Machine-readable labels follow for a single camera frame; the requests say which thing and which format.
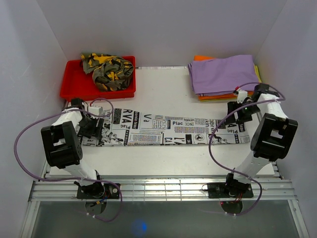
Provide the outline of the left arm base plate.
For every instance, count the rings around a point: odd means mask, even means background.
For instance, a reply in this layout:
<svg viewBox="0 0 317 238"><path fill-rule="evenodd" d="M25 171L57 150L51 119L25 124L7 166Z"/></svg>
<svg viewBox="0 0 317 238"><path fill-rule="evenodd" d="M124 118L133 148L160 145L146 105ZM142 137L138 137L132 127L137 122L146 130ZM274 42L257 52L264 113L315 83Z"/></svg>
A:
<svg viewBox="0 0 317 238"><path fill-rule="evenodd" d="M90 195L88 193L85 193L82 189L78 188L76 198L77 199L119 199L119 191L116 186L113 184L109 183L104 183L103 184L104 189L103 189L103 194L102 195Z"/></svg>

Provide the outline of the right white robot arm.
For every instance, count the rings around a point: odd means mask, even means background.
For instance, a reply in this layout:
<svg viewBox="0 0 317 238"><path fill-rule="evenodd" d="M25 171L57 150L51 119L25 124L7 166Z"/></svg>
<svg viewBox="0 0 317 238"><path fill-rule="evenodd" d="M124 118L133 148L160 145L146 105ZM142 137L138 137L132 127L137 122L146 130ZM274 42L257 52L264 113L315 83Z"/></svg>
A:
<svg viewBox="0 0 317 238"><path fill-rule="evenodd" d="M264 166L284 159L294 139L298 123L282 110L280 102L285 97L268 84L257 84L252 96L237 87L235 102L227 104L228 118L225 125L242 126L252 120L253 114L260 114L261 121L250 145L250 153L233 172L226 176L223 189L230 197L242 197L251 190L253 178Z"/></svg>

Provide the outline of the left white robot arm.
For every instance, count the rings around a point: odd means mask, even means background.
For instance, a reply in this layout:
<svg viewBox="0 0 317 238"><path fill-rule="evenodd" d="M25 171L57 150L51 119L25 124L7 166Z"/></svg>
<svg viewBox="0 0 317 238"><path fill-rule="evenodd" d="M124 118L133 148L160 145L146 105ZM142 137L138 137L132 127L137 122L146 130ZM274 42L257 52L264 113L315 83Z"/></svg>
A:
<svg viewBox="0 0 317 238"><path fill-rule="evenodd" d="M79 178L74 183L93 198L103 197L105 186L97 181L99 173L84 161L79 137L100 140L104 123L102 114L102 107L85 108L84 100L75 98L62 110L56 122L41 129L48 164Z"/></svg>

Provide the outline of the newspaper print trousers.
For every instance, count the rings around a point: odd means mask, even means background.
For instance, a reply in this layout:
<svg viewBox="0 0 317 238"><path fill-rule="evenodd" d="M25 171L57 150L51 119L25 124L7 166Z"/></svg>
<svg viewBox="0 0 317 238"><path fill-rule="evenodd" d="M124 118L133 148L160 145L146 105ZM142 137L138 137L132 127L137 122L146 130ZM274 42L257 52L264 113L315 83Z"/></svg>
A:
<svg viewBox="0 0 317 238"><path fill-rule="evenodd" d="M249 143L244 124L217 119L170 117L115 108L104 119L101 138L80 137L83 146L207 145Z"/></svg>

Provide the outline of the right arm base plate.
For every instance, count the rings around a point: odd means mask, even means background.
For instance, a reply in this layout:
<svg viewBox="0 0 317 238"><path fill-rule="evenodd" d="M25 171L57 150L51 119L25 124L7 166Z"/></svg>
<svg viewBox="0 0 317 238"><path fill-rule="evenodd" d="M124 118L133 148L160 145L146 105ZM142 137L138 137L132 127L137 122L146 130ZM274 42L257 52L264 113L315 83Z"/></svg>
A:
<svg viewBox="0 0 317 238"><path fill-rule="evenodd" d="M250 184L228 185L225 182L214 182L207 184L209 198L253 198L253 190Z"/></svg>

